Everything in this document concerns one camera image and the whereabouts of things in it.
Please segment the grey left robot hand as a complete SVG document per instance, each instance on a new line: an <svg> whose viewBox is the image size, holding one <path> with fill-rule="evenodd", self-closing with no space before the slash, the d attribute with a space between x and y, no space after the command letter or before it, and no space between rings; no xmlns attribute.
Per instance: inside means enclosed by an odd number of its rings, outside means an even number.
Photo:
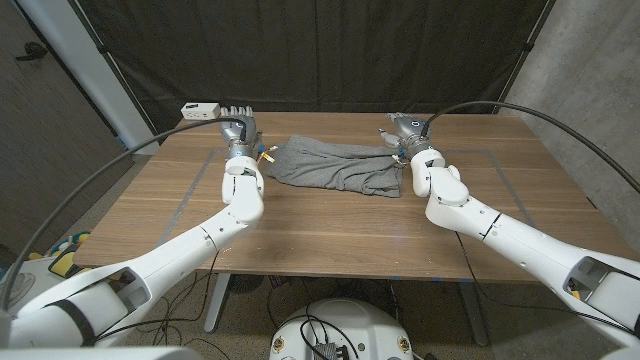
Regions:
<svg viewBox="0 0 640 360"><path fill-rule="evenodd" d="M221 134L228 146L228 158L246 156L257 159L262 146L262 132L257 129L251 106L222 107Z"/></svg>

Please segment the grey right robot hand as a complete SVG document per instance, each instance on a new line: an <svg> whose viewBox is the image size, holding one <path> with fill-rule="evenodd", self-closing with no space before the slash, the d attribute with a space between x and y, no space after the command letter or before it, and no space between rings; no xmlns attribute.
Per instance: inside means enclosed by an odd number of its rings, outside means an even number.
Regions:
<svg viewBox="0 0 640 360"><path fill-rule="evenodd" d="M408 160L419 152L431 148L430 130L425 135L422 134L426 125L424 119L401 112L387 113L386 117L393 123L395 129L394 133L384 129L378 130L387 147L397 149Z"/></svg>

